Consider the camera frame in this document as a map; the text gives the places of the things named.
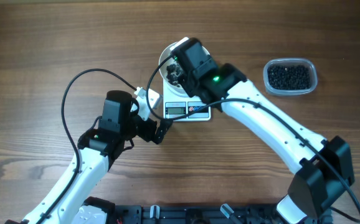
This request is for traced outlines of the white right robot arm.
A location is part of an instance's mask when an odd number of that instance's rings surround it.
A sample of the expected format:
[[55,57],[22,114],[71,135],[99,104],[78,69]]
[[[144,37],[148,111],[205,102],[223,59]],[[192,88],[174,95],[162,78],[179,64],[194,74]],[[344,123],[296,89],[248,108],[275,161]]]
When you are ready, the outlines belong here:
[[229,63],[218,65],[196,38],[171,47],[183,73],[179,84],[189,96],[236,119],[272,148],[294,178],[277,212],[288,223],[320,218],[344,192],[350,192],[354,171],[349,144],[339,136],[326,140],[304,128],[260,94]]

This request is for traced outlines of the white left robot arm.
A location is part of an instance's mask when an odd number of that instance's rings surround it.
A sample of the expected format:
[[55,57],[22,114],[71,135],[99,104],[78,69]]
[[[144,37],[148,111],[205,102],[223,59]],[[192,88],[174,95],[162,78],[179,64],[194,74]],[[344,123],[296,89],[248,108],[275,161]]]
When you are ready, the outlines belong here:
[[126,142],[132,142],[136,136],[146,142],[162,142],[171,122],[157,123],[149,117],[160,100],[159,93],[143,88],[137,88],[133,95],[120,90],[109,91],[102,115],[72,143],[75,154],[68,168],[21,222],[80,223],[99,219],[106,223],[107,210],[84,202],[120,154],[133,148],[132,144],[126,146]]

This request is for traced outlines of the white digital kitchen scale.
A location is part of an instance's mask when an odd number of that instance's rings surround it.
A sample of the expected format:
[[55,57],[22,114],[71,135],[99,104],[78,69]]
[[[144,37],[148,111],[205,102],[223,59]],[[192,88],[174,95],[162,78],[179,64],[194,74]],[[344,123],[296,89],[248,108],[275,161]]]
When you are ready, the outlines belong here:
[[[175,90],[175,87],[163,83],[163,114],[164,118],[177,118],[201,109],[205,104],[198,96],[188,97],[186,93]],[[198,113],[178,121],[208,121],[211,119],[211,108],[205,108]]]

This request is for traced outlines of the black beans in bowl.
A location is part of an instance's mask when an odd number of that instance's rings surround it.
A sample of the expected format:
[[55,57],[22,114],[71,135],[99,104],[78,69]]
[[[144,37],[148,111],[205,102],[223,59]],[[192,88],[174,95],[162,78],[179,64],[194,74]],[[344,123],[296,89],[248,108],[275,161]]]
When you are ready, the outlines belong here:
[[178,77],[184,72],[178,63],[172,63],[166,67],[167,75],[166,79],[170,85],[180,88],[181,85],[178,82]]

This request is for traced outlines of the clear plastic bean container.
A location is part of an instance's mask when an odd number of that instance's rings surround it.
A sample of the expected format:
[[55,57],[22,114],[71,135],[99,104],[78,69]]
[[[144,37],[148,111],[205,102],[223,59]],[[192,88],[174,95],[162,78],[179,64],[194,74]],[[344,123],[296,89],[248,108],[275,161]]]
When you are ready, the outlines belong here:
[[313,63],[305,58],[278,58],[263,68],[267,93],[275,96],[296,96],[311,93],[318,84]]

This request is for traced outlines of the black beans in container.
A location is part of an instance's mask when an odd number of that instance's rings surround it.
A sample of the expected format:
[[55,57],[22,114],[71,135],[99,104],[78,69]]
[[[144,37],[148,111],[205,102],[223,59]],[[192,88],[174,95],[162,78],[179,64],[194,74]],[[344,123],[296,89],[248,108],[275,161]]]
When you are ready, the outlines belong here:
[[302,65],[272,65],[267,69],[268,82],[277,90],[305,90],[311,87],[310,74]]

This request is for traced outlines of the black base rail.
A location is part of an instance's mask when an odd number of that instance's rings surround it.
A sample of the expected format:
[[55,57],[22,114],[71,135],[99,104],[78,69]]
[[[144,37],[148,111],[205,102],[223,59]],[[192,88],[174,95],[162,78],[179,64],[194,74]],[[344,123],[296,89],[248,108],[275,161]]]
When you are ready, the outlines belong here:
[[76,221],[87,223],[284,223],[271,204],[244,207],[167,207],[85,202]]

